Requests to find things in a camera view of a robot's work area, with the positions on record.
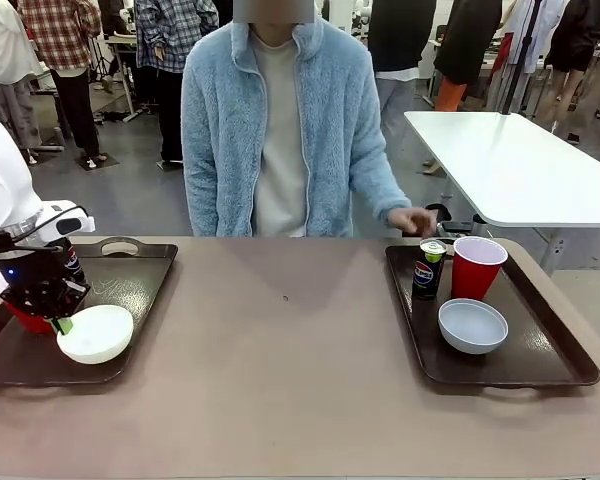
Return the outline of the person's left forearm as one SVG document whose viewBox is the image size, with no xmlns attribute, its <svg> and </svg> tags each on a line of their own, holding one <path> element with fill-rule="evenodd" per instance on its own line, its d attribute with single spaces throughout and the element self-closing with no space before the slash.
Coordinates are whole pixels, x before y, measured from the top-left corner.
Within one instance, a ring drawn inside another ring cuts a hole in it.
<svg viewBox="0 0 600 480">
<path fill-rule="evenodd" d="M 383 224 L 390 223 L 391 211 L 412 207 L 387 161 L 357 162 L 351 167 L 350 173 L 352 190 L 363 197 L 374 218 Z"/>
</svg>

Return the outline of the bystander in white coat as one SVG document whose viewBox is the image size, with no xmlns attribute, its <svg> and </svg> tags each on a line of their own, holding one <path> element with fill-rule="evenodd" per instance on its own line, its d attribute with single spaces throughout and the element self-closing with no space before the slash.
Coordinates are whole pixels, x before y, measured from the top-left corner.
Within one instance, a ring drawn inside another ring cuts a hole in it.
<svg viewBox="0 0 600 480">
<path fill-rule="evenodd" d="M 522 42 L 531 20 L 534 4 L 535 0 L 513 0 L 501 20 L 499 32 L 503 36 L 489 78 L 485 104 L 487 111 L 498 111 L 503 108 L 512 86 L 516 67 L 522 64 L 510 104 L 510 112 L 520 111 L 529 80 L 535 74 L 549 35 L 558 25 L 565 8 L 565 0 L 540 0 L 531 42 L 525 60 L 521 61 Z"/>
</svg>

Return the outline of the black Pepsi can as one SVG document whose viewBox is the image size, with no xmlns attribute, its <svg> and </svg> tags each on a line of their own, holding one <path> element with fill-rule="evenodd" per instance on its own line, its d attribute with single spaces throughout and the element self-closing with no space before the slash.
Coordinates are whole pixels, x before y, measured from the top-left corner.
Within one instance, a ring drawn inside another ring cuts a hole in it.
<svg viewBox="0 0 600 480">
<path fill-rule="evenodd" d="M 66 253 L 67 253 L 67 258 L 65 261 L 66 270 L 68 271 L 68 273 L 71 275 L 71 277 L 76 282 L 85 283 L 86 282 L 85 273 L 82 269 L 80 260 L 76 254 L 74 246 L 69 240 L 66 241 Z"/>
<path fill-rule="evenodd" d="M 425 239 L 420 242 L 413 269 L 412 295 L 414 297 L 420 299 L 436 297 L 446 254 L 446 245 L 440 240 Z"/>
</svg>

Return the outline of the brown plastic tray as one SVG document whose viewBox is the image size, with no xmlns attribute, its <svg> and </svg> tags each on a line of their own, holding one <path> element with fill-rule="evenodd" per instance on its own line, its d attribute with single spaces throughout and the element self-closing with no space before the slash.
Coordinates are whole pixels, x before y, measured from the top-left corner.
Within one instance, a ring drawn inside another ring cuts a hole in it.
<svg viewBox="0 0 600 480">
<path fill-rule="evenodd" d="M 134 322 L 131 343 L 108 362 L 79 364 L 61 353 L 51 335 L 28 332 L 1 304 L 0 388 L 99 385 L 120 375 L 134 355 L 134 344 L 178 253 L 174 244 L 148 244 L 130 237 L 76 244 L 74 249 L 91 285 L 82 305 L 127 309 Z"/>
<path fill-rule="evenodd" d="M 411 293 L 418 251 L 415 245 L 393 245 L 385 249 L 385 257 L 410 348 L 429 380 L 503 389 L 576 388 L 600 381 L 599 367 L 513 258 L 484 298 L 508 323 L 504 344 L 484 355 L 450 346 L 438 327 L 438 310 L 450 299 L 452 256 L 445 258 L 437 297 L 423 300 Z"/>
</svg>

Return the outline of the bystander with khaki trousers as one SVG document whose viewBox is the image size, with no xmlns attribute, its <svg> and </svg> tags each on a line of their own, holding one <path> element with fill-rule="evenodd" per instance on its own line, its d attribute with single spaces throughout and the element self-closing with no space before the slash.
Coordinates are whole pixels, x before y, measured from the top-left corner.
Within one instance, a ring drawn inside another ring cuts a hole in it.
<svg viewBox="0 0 600 480">
<path fill-rule="evenodd" d="M 542 97 L 536 121 L 567 143 L 577 145 L 600 107 L 600 60 L 589 82 L 569 110 L 600 43 L 600 0 L 569 0 L 554 30 L 545 63 L 552 69 L 551 83 Z"/>
</svg>

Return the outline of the person in blue fleece jacket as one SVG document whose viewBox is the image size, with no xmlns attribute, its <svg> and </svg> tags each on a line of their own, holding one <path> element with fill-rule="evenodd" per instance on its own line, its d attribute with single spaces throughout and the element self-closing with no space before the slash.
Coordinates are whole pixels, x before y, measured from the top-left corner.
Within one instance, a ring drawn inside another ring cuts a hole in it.
<svg viewBox="0 0 600 480">
<path fill-rule="evenodd" d="M 351 167 L 389 163 L 371 55 L 321 18 L 200 40 L 181 130 L 184 165 L 216 169 L 214 237 L 347 236 Z"/>
</svg>

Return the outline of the grey metal table foot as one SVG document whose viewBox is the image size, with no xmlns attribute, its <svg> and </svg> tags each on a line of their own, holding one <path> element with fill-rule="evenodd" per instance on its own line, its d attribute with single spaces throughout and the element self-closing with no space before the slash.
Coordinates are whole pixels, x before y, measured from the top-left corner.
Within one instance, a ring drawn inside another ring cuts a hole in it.
<svg viewBox="0 0 600 480">
<path fill-rule="evenodd" d="M 473 222 L 443 221 L 438 225 L 442 237 L 456 238 L 471 235 L 474 229 Z"/>
</svg>

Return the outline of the person's left hand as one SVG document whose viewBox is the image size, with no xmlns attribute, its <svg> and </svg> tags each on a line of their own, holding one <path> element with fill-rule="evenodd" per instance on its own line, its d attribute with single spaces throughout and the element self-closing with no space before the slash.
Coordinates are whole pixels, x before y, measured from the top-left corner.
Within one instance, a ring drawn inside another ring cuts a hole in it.
<svg viewBox="0 0 600 480">
<path fill-rule="evenodd" d="M 387 214 L 388 224 L 408 236 L 431 237 L 436 231 L 436 215 L 424 208 L 395 208 Z"/>
</svg>

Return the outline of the bystander in red plaid shirt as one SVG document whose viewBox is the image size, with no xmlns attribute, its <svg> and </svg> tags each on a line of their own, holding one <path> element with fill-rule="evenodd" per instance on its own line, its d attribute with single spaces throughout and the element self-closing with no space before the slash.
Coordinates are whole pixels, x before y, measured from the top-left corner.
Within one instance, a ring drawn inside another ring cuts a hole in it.
<svg viewBox="0 0 600 480">
<path fill-rule="evenodd" d="M 18 11 L 49 68 L 74 143 L 89 169 L 107 160 L 101 151 L 89 89 L 90 38 L 101 32 L 100 10 L 91 0 L 18 0 Z"/>
</svg>

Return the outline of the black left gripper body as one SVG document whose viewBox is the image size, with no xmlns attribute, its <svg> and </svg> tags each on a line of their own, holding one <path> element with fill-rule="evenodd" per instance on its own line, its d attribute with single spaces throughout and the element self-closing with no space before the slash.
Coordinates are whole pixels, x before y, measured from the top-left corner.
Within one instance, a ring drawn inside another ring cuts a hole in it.
<svg viewBox="0 0 600 480">
<path fill-rule="evenodd" d="M 85 285 L 86 282 L 76 282 L 65 268 L 67 240 L 61 238 L 36 250 L 19 250 L 0 258 L 0 273 L 8 287 L 60 291 L 65 284 Z"/>
</svg>

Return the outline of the bystander in blue plaid shirt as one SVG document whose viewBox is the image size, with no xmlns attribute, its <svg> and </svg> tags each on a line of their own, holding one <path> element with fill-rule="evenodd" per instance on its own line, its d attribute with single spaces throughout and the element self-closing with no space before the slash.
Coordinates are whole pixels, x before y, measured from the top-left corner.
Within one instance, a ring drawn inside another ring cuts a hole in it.
<svg viewBox="0 0 600 480">
<path fill-rule="evenodd" d="M 156 74 L 161 165 L 180 164 L 186 59 L 196 42 L 219 27 L 218 11 L 213 0 L 134 0 L 134 13 L 137 65 Z"/>
</svg>

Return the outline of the white bowl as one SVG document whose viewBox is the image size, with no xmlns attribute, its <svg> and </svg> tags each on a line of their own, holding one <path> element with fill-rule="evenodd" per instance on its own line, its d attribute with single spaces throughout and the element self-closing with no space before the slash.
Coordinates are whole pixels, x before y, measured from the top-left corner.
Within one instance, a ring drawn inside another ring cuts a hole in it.
<svg viewBox="0 0 600 480">
<path fill-rule="evenodd" d="M 134 331 L 131 313 L 116 305 L 85 308 L 63 319 L 60 325 L 67 330 L 56 334 L 60 351 L 86 365 L 102 364 L 120 355 Z"/>
<path fill-rule="evenodd" d="M 446 342 L 462 353 L 484 355 L 508 337 L 509 326 L 494 307 L 468 298 L 452 299 L 438 310 L 439 330 Z"/>
</svg>

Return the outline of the red plastic cup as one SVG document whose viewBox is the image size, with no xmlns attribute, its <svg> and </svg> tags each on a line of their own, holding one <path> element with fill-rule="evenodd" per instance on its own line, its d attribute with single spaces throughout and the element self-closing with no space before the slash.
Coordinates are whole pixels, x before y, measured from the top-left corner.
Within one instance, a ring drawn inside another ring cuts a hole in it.
<svg viewBox="0 0 600 480">
<path fill-rule="evenodd" d="M 8 287 L 8 283 L 0 273 L 0 295 Z M 15 308 L 5 300 L 2 303 L 6 306 L 10 313 L 12 313 L 24 328 L 34 334 L 50 334 L 52 332 L 52 326 L 44 320 L 43 317 L 29 315 Z"/>
<path fill-rule="evenodd" d="M 453 248 L 452 297 L 482 300 L 508 260 L 507 250 L 494 240 L 478 236 L 458 238 Z"/>
</svg>

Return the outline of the person's right forearm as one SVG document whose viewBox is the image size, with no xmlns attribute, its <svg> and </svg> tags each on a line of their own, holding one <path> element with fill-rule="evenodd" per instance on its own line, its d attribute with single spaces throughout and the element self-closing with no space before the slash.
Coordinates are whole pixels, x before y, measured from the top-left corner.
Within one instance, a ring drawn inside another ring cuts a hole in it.
<svg viewBox="0 0 600 480">
<path fill-rule="evenodd" d="M 186 163 L 184 184 L 193 234 L 214 237 L 218 226 L 216 169 L 206 163 Z"/>
</svg>

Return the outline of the white background desk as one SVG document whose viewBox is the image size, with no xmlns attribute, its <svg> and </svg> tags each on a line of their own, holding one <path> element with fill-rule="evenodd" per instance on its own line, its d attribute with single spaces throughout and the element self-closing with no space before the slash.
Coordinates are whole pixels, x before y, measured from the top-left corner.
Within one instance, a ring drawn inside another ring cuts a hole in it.
<svg viewBox="0 0 600 480">
<path fill-rule="evenodd" d="M 152 78 L 150 71 L 137 62 L 137 42 L 135 35 L 105 35 L 104 42 L 113 52 L 122 79 L 128 112 L 123 117 L 129 123 L 142 114 L 148 114 L 154 108 L 151 93 Z"/>
</svg>

